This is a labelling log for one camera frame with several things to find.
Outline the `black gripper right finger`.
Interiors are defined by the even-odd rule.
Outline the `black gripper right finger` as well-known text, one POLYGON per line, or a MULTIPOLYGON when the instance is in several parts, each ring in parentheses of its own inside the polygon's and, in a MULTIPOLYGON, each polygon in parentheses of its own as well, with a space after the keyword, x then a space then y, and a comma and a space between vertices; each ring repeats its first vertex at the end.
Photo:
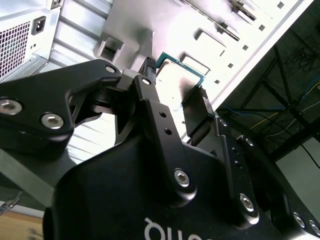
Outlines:
POLYGON ((238 224, 251 227, 267 211, 272 225, 284 237, 319 236, 319 222, 279 168, 248 137, 232 136, 202 87, 183 90, 181 105, 189 145, 219 160, 227 200, 238 224))

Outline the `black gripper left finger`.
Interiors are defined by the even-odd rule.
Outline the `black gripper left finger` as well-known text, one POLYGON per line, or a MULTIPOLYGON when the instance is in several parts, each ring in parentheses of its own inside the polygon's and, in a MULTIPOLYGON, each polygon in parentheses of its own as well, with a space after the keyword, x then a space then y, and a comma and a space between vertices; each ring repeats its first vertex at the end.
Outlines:
POLYGON ((186 149, 147 75, 92 60, 0 85, 0 173, 44 206, 96 205, 142 189, 182 207, 197 194, 186 149), (76 127, 116 117, 117 144, 76 165, 67 145, 76 127))

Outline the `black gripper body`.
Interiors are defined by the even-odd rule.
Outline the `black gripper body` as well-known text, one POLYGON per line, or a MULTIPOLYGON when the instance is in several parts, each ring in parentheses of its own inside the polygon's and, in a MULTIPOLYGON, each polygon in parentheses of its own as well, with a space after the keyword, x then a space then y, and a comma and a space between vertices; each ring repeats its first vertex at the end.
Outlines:
POLYGON ((46 240, 317 240, 310 225, 291 218, 278 230, 265 213, 257 224, 235 226, 224 168, 212 154, 184 146, 195 198, 172 206, 154 147, 134 137, 70 169, 45 211, 46 240))

